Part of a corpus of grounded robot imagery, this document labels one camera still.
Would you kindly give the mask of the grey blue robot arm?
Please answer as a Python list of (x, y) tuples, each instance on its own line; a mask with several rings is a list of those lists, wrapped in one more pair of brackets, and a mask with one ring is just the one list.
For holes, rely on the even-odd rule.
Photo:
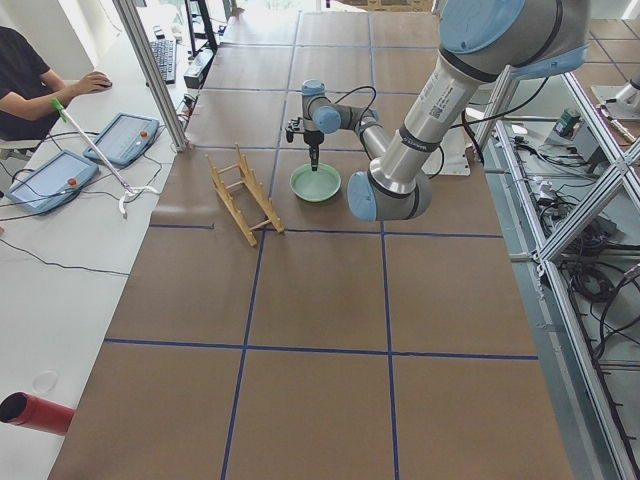
[(586, 59), (590, 19), (588, 1), (449, 1), (435, 69), (394, 135), (371, 109), (332, 102), (323, 82), (307, 80), (302, 115), (289, 122), (286, 139), (302, 136), (317, 167), (325, 135), (353, 131), (373, 158), (349, 180), (352, 214), (367, 222), (415, 218), (431, 202), (422, 167), (477, 89), (507, 66), (522, 79), (577, 69)]

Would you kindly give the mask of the person's right hand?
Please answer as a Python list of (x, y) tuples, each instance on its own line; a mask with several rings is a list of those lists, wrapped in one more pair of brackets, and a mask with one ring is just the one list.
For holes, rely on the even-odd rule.
[(99, 71), (88, 73), (73, 85), (77, 95), (102, 92), (112, 87), (112, 81)]

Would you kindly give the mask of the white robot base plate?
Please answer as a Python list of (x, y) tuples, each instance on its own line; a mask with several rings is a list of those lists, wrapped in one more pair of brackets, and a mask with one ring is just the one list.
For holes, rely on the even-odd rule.
[(470, 166), (466, 157), (466, 141), (463, 129), (449, 130), (440, 143), (444, 154), (436, 149), (425, 162), (422, 170), (427, 175), (469, 176)]

